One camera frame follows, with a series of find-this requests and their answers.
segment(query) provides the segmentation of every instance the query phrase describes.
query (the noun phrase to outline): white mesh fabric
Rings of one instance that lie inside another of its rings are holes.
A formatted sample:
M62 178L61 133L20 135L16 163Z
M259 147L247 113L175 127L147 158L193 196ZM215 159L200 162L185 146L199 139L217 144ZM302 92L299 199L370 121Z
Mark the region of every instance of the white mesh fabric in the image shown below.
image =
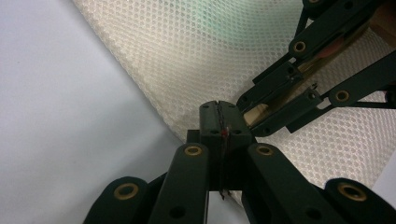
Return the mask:
M198 106L236 103L251 79L280 58L302 7L295 0L75 0L94 31L181 138L198 128ZM311 77L323 93L391 52L371 31ZM370 99L382 99L376 94ZM396 145L394 111L334 109L280 148L313 183L348 177L371 187Z

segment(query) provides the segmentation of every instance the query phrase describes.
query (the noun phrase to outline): white surface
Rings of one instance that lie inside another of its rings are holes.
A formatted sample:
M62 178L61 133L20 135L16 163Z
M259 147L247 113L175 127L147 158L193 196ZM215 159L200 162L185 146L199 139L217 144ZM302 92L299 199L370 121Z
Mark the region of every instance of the white surface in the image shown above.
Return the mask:
M180 141L72 2L2 1L0 31L0 223L81 223L112 180L168 168ZM208 223L247 223L211 196Z
M105 45L181 139L198 128L196 106L235 103L287 50L301 14L296 0L75 0ZM368 30L307 78L324 93L392 49ZM370 100L384 100L373 94ZM259 142L279 147L309 181L338 176L372 187L396 145L396 112L334 109L301 130L286 128Z

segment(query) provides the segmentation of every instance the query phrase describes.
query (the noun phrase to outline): white tabletop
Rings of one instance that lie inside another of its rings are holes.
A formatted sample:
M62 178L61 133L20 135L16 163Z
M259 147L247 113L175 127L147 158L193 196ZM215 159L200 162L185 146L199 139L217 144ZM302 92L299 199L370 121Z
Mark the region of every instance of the white tabletop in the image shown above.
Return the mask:
M0 223L82 223L112 180L164 173L181 142L73 2L1 5ZM396 206L394 170L375 191ZM208 223L248 221L211 193Z

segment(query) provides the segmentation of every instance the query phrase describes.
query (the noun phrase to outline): black bracket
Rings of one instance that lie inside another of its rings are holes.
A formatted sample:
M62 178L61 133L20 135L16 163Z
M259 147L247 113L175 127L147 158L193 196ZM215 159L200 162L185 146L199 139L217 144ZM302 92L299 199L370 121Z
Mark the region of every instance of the black bracket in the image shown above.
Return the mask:
M200 114L167 174L112 182L84 223L202 224L208 192L229 189L243 191L250 223L396 223L396 211L356 181L310 184L278 148L255 142L235 105L209 102Z
M394 52L322 96L318 95L315 88L310 88L291 102L280 106L280 102L287 98L293 87L317 69L316 64L321 64L321 61L326 63L332 58L321 58L319 54L339 40L344 46L352 42L366 28L365 24L383 2L303 1L302 16L296 36L290 41L289 52L255 77L255 85L242 94L236 103L246 117L255 114L253 119L247 119L247 124L255 136L268 136L284 126L294 132L334 107L395 108L394 86L390 85L396 81L396 74L393 72L396 70ZM308 18L314 22L305 28ZM386 91L388 102L359 102L361 98L374 91ZM317 109L317 105L325 98L329 98L332 105L325 109Z

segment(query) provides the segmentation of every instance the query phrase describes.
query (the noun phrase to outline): mesh pad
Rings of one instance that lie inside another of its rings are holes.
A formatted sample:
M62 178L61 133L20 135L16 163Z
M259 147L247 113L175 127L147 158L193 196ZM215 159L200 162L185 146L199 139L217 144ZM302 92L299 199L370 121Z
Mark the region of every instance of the mesh pad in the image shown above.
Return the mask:
M236 103L286 52L302 8L294 0L75 3L181 139L199 128L199 105ZM369 30L297 92L318 83L323 93L390 52ZM338 108L294 134L282 129L259 141L280 148L314 184L342 176L371 187L393 152L395 131L394 111Z

